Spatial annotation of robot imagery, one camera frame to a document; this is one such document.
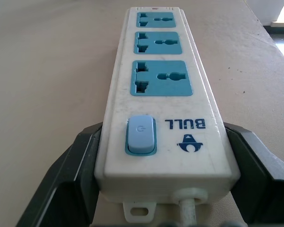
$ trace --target white power strip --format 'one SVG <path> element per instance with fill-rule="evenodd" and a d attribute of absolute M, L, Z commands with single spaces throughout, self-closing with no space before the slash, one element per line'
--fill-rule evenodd
<path fill-rule="evenodd" d="M 194 203 L 221 199 L 239 179 L 218 107 L 179 8 L 127 11 L 95 176 L 103 195 L 123 203 L 125 218 L 132 223 L 150 222 L 157 203 L 180 204 L 183 220 L 187 219 Z M 148 214 L 135 216 L 132 208 L 147 208 Z"/>

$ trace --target power symbol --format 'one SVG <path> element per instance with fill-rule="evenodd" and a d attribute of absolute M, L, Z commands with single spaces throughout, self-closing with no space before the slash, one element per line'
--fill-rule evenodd
<path fill-rule="evenodd" d="M 142 126 L 142 125 L 140 125 L 140 126 L 138 126 L 137 127 L 137 131 L 138 132 L 142 132 L 142 131 L 144 131 L 146 128 L 144 127 L 144 126 Z"/>

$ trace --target power switch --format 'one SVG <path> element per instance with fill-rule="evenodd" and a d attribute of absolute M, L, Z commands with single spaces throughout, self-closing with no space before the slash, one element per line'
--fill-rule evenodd
<path fill-rule="evenodd" d="M 154 120 L 149 115 L 132 116 L 128 120 L 128 150 L 148 154 L 155 149 Z"/>

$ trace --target beige table surface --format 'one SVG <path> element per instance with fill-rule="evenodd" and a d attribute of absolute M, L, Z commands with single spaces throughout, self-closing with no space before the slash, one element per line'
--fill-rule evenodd
<path fill-rule="evenodd" d="M 0 227 L 17 223 L 77 133 L 103 120 L 131 6 L 185 11 L 223 120 L 284 161 L 284 57 L 243 0 L 0 0 Z M 231 195 L 197 216 L 241 220 Z M 164 219 L 177 207 L 159 205 L 153 223 Z M 94 223 L 125 223 L 122 207 L 100 197 Z"/>

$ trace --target blue switch button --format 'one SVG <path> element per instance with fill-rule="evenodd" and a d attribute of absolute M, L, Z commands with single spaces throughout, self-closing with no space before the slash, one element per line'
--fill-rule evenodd
<path fill-rule="evenodd" d="M 130 155 L 152 155 L 156 148 L 155 121 L 149 115 L 136 115 L 128 120 L 125 151 Z"/>

